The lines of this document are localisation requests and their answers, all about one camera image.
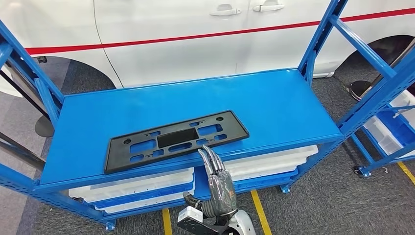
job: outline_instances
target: white plastic tray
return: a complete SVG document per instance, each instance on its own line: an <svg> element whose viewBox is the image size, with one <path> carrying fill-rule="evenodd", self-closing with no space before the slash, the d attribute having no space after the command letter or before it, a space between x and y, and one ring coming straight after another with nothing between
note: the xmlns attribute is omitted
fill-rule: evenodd
<svg viewBox="0 0 415 235"><path fill-rule="evenodd" d="M194 190L195 190L195 182L193 182L193 189L189 190L188 192L190 192L191 194L194 194ZM174 200L177 200L177 199L183 199L183 192L174 193L174 194L161 196L161 197L149 198L149 199L135 201L135 202L129 202L129 203L120 204L120 205L116 205L116 206L112 206L112 207L105 207L105 208L95 207L95 209L97 209L99 211L105 211L106 213L110 214L110 213L122 212L122 211L126 211L126 210L145 207L145 206L149 206L149 205L154 205L154 204L158 204L158 203L174 201Z"/></svg>
<svg viewBox="0 0 415 235"><path fill-rule="evenodd" d="M392 107L403 107L408 105L415 105L415 97L407 90L404 90L395 99L390 102ZM415 109L400 110L404 118L408 121L411 127L415 128Z"/></svg>
<svg viewBox="0 0 415 235"><path fill-rule="evenodd" d="M403 148L401 143L395 138L395 136L393 136L392 132L383 124L383 122L378 117L372 117L363 125L363 127L365 127L372 134L372 136L378 142L378 145L387 155L390 155ZM398 158L404 158L414 154L415 150Z"/></svg>
<svg viewBox="0 0 415 235"><path fill-rule="evenodd" d="M81 197L86 202L96 202L144 191L171 187L193 181L194 168L146 175L126 180L69 189L70 197Z"/></svg>
<svg viewBox="0 0 415 235"><path fill-rule="evenodd" d="M318 153L316 145L224 162L233 181L293 171Z"/></svg>

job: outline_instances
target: shelving rack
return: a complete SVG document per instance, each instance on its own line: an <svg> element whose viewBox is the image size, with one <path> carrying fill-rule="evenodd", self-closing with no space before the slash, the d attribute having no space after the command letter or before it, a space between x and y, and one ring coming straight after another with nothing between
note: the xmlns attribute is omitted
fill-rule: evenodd
<svg viewBox="0 0 415 235"><path fill-rule="evenodd" d="M59 191L194 167L195 196L206 199L210 194L203 162L196 153L104 175L108 140L231 109L248 129L250 137L215 147L224 161L320 144L319 152L294 172L248 179L235 185L237 192L275 185L288 192L296 180L415 80L415 52L410 52L394 69L390 68L339 19L346 2L330 2L297 69L66 96L0 23L0 64L16 69L38 91L55 128L40 179L29 179L0 164L0 185L105 224L112 230L117 218L181 205L184 200L106 214ZM315 58L333 27L384 76L337 125L311 90ZM2 148L16 146L7 142Z"/></svg>
<svg viewBox="0 0 415 235"><path fill-rule="evenodd" d="M401 107L392 107L391 105L387 104L381 111L376 115L376 122L377 125L382 125L383 130L376 129L374 132L382 132L383 135L386 134L385 132L390 132L390 134L386 135L387 140L393 141L389 145L393 145L392 148L396 148L397 143L399 143L402 147L400 149L394 149L393 153L386 152L383 148L387 148L388 146L382 146L378 140L376 140L375 136L365 127L362 127L361 130L373 144L375 149L380 155L380 159L375 161L372 155L366 150L360 140L357 138L355 134L351 135L351 139L355 142L357 147L362 151L364 157L367 159L369 164L367 166L356 166L355 172L361 174L364 177L371 176L371 171L383 167L388 164L403 162L415 159L415 140L411 140L415 138L415 130L414 128L408 123L408 121L399 114L400 110L408 110L414 108L413 105L408 106L401 106ZM400 128L394 128L394 131L391 132L388 128L394 128L396 126L400 126Z"/></svg>

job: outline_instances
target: white car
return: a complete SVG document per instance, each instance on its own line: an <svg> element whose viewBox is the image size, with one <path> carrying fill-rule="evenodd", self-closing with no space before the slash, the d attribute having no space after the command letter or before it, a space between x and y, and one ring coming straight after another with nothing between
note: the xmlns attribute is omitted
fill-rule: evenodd
<svg viewBox="0 0 415 235"><path fill-rule="evenodd" d="M1 0L0 19L33 57L83 62L122 88L296 67L328 3ZM342 19L367 43L415 36L415 1L349 0ZM354 51L334 30L315 77L331 76ZM13 93L3 79L0 91Z"/></svg>

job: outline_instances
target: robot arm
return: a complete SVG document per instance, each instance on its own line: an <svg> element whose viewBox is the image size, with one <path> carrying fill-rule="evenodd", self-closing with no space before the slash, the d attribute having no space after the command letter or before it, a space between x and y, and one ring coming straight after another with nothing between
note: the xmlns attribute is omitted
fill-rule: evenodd
<svg viewBox="0 0 415 235"><path fill-rule="evenodd" d="M255 235L249 215L237 207L231 175L219 155L205 145L198 152L205 165L211 198L201 201L184 192L184 200L190 206L179 213L177 225L195 235ZM216 223L204 224L206 217L216 218Z"/></svg>

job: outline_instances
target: black cable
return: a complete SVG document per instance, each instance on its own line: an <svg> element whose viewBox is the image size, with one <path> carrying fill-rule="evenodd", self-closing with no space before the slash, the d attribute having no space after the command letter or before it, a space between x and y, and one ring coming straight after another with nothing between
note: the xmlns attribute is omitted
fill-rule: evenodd
<svg viewBox="0 0 415 235"><path fill-rule="evenodd" d="M28 94L26 94L22 88L20 88L9 76L7 76L6 73L0 70L0 75L50 121L49 115Z"/></svg>

